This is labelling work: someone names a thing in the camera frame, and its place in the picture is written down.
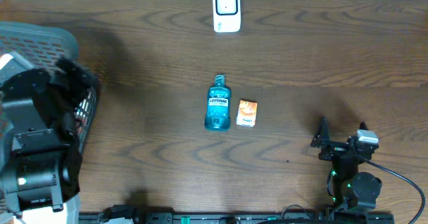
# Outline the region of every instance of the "listerine bottle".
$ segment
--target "listerine bottle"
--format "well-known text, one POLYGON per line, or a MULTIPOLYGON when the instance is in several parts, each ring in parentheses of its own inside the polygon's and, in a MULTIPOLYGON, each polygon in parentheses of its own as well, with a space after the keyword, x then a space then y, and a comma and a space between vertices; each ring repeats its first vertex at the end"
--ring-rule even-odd
POLYGON ((230 127, 230 97, 231 91, 226 87, 225 76, 215 76, 215 84, 208 91, 207 117, 205 117, 207 130, 227 130, 230 127))

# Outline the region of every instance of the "orange box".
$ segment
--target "orange box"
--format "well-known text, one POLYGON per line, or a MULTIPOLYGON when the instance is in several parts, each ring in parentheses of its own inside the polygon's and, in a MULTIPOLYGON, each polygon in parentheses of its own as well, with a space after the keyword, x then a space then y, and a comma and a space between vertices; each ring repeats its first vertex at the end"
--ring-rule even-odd
POLYGON ((255 125, 255 116, 257 114, 257 102, 241 100, 239 103, 238 116, 236 124, 240 126, 253 127, 255 125))

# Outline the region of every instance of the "wooden table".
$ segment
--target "wooden table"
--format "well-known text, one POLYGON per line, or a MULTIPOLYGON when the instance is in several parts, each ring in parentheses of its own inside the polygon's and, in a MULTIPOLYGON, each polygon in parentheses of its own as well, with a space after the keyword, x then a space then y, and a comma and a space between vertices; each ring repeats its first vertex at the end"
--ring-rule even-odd
MULTIPOLYGON (((213 31, 211 0, 4 0, 0 19, 67 29, 103 78, 83 211, 324 208, 331 163, 309 145, 322 115, 333 140, 365 121, 381 140, 373 160, 428 193, 428 0, 242 0, 231 34, 213 31), (208 132, 218 73, 232 89, 232 125, 208 132), (234 125, 242 98, 259 103, 254 128, 234 125)), ((383 182, 377 210, 408 222, 417 191, 360 170, 383 182)))

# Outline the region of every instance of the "black cable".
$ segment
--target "black cable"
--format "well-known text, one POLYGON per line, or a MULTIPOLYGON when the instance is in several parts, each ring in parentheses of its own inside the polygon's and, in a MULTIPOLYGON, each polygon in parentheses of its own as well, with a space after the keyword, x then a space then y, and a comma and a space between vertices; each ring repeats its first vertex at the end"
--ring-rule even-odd
POLYGON ((293 205, 289 205, 287 208, 285 208, 285 209, 282 211, 282 213, 281 213, 281 217, 282 217, 282 219, 285 219, 284 215, 287 213, 287 210, 288 210, 290 207, 299 207, 299 208, 301 208, 301 209, 305 212, 305 214, 310 218, 310 216, 309 216, 309 215, 308 215, 308 213, 306 212, 305 208, 303 208, 303 207, 302 207, 302 206, 300 206, 300 205, 293 204, 293 205))
POLYGON ((333 173, 333 169, 331 169, 331 171, 330 171, 330 173, 328 173, 328 177, 327 177, 327 194, 331 197, 333 196, 332 189, 331 189, 332 173, 333 173))
POLYGON ((318 219, 280 219, 280 220, 262 221, 258 224, 289 224, 289 223, 345 224, 345 222, 341 222, 341 221, 327 221, 327 220, 318 220, 318 219))
POLYGON ((411 219, 411 221, 409 222, 409 224, 413 224, 414 222, 416 222, 416 220, 421 216, 421 214, 422 214, 422 212, 423 212, 423 209, 425 208, 425 195, 423 194, 423 191, 421 190, 421 188, 420 188, 420 187, 418 187, 418 186, 417 186, 413 181, 411 181, 411 180, 409 180, 408 178, 406 178, 406 177, 404 177, 404 176, 400 175, 399 173, 396 173, 395 171, 392 171, 392 170, 390 170, 390 169, 388 169, 388 168, 385 168, 385 167, 383 167, 383 166, 381 166, 381 165, 379 165, 379 164, 376 164, 376 163, 374 163, 374 162, 371 162, 371 161, 367 160, 365 157, 363 157, 362 155, 360 155, 360 154, 356 151, 355 146, 354 146, 353 150, 354 150, 354 153, 356 154, 356 156, 357 156, 360 160, 362 160, 362 161, 364 161, 365 163, 367 163, 367 164, 369 164, 369 165, 372 165, 372 166, 374 166, 374 167, 376 167, 376 168, 378 168, 378 169, 381 169, 382 171, 388 172, 389 174, 391 174, 391 175, 393 175, 393 176, 396 176, 396 177, 398 177, 398 178, 400 178, 400 179, 402 179, 402 180, 406 181, 407 183, 409 183, 412 187, 414 187, 414 188, 419 192, 419 194, 421 195, 421 207, 420 207, 420 208, 419 208, 419 210, 417 211, 416 215, 411 219))

